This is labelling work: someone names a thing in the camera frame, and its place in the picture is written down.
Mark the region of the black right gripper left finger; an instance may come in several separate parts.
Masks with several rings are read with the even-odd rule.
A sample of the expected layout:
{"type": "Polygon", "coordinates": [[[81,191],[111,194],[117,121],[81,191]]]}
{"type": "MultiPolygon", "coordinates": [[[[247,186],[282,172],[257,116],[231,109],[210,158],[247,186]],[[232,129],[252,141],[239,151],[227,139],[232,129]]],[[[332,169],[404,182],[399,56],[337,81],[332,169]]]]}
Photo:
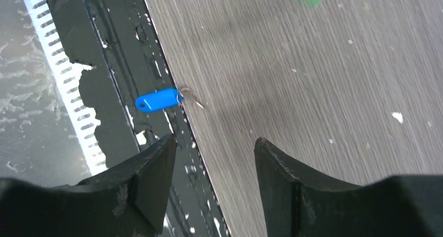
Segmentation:
{"type": "Polygon", "coordinates": [[[158,236],[164,229],[176,137],[80,181],[42,187],[1,179],[1,236],[158,236]]]}

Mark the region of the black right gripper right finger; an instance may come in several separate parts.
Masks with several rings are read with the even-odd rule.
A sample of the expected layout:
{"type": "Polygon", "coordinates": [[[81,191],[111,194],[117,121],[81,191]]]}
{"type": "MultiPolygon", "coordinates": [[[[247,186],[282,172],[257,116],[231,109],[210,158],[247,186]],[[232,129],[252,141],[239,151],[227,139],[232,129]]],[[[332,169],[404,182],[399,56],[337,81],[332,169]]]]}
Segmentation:
{"type": "Polygon", "coordinates": [[[268,236],[442,236],[440,175],[394,175],[355,185],[263,137],[254,156],[268,236]]]}

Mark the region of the blue key tag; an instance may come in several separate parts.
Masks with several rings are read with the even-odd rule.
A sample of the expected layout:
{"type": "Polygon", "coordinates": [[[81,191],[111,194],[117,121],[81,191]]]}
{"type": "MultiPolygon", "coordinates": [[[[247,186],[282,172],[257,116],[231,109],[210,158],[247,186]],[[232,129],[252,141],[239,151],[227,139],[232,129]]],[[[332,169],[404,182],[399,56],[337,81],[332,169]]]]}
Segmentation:
{"type": "Polygon", "coordinates": [[[205,105],[198,100],[194,91],[189,87],[166,88],[145,94],[135,100],[135,107],[144,113],[151,113],[181,105],[186,100],[191,100],[200,108],[205,108],[205,105]]]}

